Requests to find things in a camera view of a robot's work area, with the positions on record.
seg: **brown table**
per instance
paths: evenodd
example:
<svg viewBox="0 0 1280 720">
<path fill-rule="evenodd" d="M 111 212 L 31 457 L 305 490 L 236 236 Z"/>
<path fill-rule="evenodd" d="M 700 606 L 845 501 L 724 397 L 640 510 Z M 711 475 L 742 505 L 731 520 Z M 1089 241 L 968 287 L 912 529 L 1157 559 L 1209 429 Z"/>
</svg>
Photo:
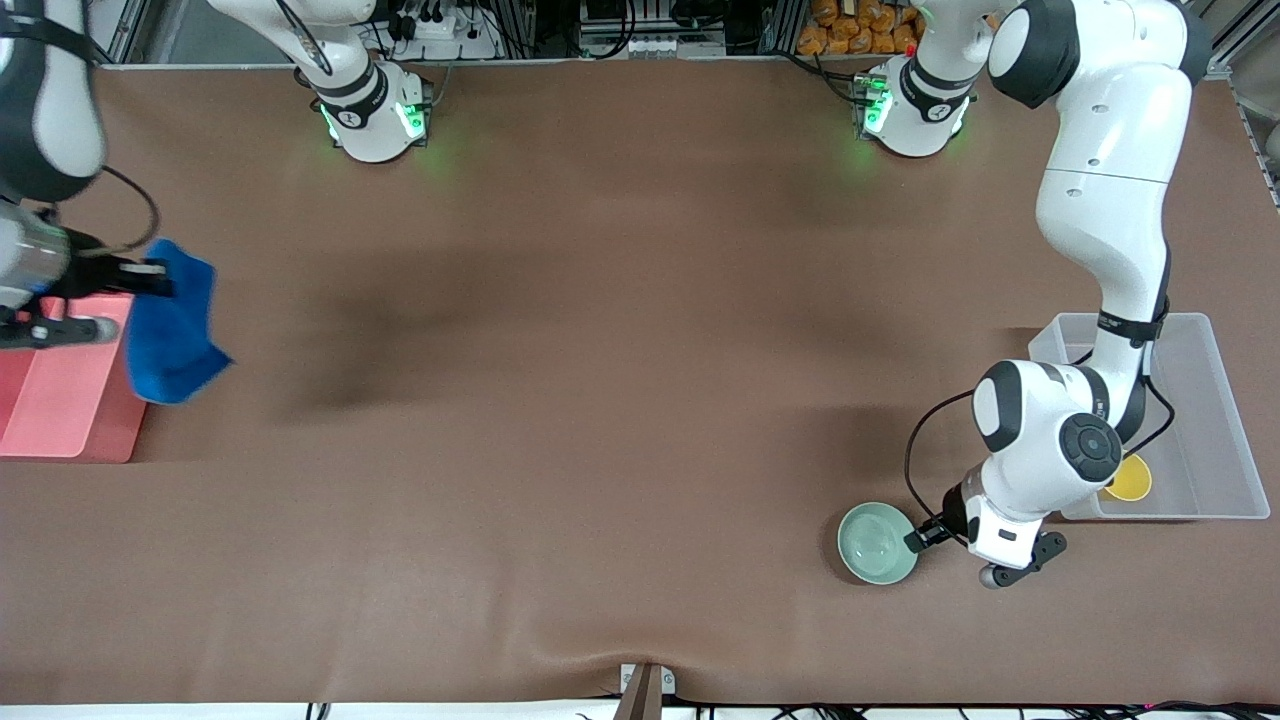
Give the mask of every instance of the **brown table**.
<svg viewBox="0 0 1280 720">
<path fill-rule="evenodd" d="M 100 78 L 238 365 L 133 464 L 0 466 L 0 701 L 593 696 L 636 659 L 719 702 L 1280 701 L 1280 523 L 1069 525 L 1004 592 L 959 547 L 832 565 L 847 507 L 919 519 L 923 409 L 1097 307 L 1034 224 L 1052 110 L 983 86 L 905 160 L 783 63 L 466 68 L 362 167 L 287 73 Z M 1166 217 L 1280 498 L 1280 218 L 1225 83 Z M 934 501 L 966 415 L 918 448 Z"/>
</svg>

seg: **translucent storage box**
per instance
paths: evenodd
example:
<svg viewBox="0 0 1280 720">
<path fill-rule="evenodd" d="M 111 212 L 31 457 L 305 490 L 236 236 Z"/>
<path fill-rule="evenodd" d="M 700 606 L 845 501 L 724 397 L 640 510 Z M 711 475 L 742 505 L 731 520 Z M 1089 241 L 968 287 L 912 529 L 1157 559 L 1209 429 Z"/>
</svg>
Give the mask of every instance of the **translucent storage box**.
<svg viewBox="0 0 1280 720">
<path fill-rule="evenodd" d="M 1032 360 L 1070 363 L 1093 347 L 1098 316 L 1064 313 L 1027 350 Z M 1069 520 L 1261 520 L 1271 514 L 1235 397 L 1226 382 L 1213 327 L 1199 313 L 1172 313 L 1156 341 L 1152 380 L 1178 411 L 1174 425 L 1139 452 L 1151 468 L 1151 493 L 1125 502 L 1105 493 L 1066 507 Z M 1147 397 L 1133 442 L 1165 421 Z"/>
</svg>

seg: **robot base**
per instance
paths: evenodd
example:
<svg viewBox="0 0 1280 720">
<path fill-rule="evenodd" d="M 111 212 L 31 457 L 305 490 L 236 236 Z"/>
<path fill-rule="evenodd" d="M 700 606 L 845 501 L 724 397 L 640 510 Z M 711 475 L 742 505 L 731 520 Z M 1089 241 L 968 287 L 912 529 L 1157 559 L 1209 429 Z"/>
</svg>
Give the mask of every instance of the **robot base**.
<svg viewBox="0 0 1280 720">
<path fill-rule="evenodd" d="M 956 111 L 951 113 L 947 120 L 925 122 L 920 111 L 905 100 L 902 92 L 900 78 L 906 61 L 906 56 L 899 55 L 868 72 L 872 76 L 884 77 L 888 102 L 878 109 L 879 117 L 874 119 L 868 115 L 873 111 L 872 108 L 855 106 L 854 122 L 864 137 L 874 137 L 893 152 L 908 158 L 924 158 L 942 150 L 951 136 L 960 132 L 961 118 L 969 109 L 969 100 L 966 99 Z"/>
<path fill-rule="evenodd" d="M 385 163 L 412 146 L 426 146 L 431 123 L 431 86 L 393 63 L 378 63 L 378 67 L 387 73 L 390 88 L 365 127 L 344 127 L 324 113 L 334 147 L 342 147 L 361 163 Z"/>
</svg>

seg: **pink bin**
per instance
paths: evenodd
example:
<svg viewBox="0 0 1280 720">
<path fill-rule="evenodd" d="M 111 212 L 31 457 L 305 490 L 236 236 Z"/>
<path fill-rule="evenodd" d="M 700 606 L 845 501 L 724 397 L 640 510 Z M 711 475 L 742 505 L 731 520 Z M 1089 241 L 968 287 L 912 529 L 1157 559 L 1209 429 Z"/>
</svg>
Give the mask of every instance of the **pink bin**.
<svg viewBox="0 0 1280 720">
<path fill-rule="evenodd" d="M 124 370 L 132 305 L 128 295 L 70 302 L 73 316 L 115 320 L 111 342 L 0 352 L 0 460 L 128 462 L 147 406 Z"/>
</svg>

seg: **brown leather table cover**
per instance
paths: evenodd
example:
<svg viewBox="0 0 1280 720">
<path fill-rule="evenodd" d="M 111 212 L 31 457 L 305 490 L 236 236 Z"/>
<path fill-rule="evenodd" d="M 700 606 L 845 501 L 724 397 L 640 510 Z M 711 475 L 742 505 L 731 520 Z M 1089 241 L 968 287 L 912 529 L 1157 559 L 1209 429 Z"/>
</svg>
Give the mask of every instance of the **brown leather table cover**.
<svg viewBox="0 0 1280 720">
<path fill-rule="evenodd" d="M 238 364 L 132 464 L 0 466 L 0 701 L 595 696 L 637 659 L 718 702 L 1280 701 L 1276 521 L 1061 525 L 1001 592 L 955 546 L 833 565 L 850 506 L 920 519 L 924 409 L 1097 307 L 1034 223 L 1052 109 L 983 85 L 906 160 L 785 63 L 465 68 L 369 167 L 285 72 L 99 78 Z M 1275 501 L 1280 218 L 1225 83 L 1165 217 Z M 110 179 L 68 214 L 143 219 Z M 927 430 L 931 501 L 977 437 Z"/>
</svg>

